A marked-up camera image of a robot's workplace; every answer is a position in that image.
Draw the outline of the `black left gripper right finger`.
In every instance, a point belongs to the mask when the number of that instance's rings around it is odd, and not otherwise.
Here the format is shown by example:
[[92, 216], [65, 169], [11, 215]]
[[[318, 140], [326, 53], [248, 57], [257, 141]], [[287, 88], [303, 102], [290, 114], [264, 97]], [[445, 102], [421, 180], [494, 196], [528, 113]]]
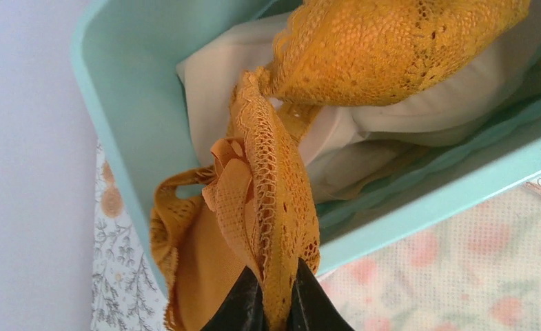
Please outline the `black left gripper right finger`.
[[354, 331], [334, 307], [303, 259], [298, 260], [287, 330]]

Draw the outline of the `mustard yellow lace bra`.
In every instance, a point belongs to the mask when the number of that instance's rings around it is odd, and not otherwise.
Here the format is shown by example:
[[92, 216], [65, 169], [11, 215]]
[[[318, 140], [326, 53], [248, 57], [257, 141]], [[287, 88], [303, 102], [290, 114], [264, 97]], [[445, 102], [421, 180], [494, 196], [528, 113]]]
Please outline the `mustard yellow lace bra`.
[[237, 278], [261, 287], [285, 330], [301, 268], [319, 267], [319, 224], [298, 144], [325, 106], [388, 106], [448, 79], [525, 19], [528, 1], [304, 1], [274, 57], [245, 71], [214, 163], [154, 194], [150, 247], [168, 288], [168, 330], [200, 330]]

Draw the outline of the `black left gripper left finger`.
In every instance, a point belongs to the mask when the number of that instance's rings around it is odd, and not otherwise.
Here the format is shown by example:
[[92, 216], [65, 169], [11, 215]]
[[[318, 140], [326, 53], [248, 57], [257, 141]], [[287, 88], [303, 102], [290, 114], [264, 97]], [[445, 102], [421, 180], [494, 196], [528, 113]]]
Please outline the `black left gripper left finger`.
[[245, 267], [220, 308], [201, 331], [266, 330], [262, 295], [255, 274]]

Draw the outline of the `floral tulip mesh laundry bag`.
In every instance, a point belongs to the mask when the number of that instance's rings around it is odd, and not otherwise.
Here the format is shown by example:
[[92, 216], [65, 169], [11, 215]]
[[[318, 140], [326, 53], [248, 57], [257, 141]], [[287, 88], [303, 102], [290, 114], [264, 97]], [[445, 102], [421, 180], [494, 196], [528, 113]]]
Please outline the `floral tulip mesh laundry bag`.
[[541, 330], [541, 185], [502, 193], [322, 285], [356, 330]]

